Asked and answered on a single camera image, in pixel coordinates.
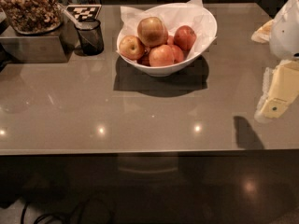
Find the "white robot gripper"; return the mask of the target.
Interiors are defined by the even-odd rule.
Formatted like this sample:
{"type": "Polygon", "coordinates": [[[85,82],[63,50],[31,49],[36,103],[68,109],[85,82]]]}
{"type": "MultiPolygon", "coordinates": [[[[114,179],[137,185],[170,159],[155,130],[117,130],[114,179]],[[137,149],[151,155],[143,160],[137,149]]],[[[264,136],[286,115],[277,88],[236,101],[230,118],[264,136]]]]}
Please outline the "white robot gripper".
{"type": "Polygon", "coordinates": [[[270,51],[281,61],[263,74],[260,115],[278,119],[299,95],[299,0],[288,0],[273,20],[251,36],[257,43],[269,41],[270,51]]]}

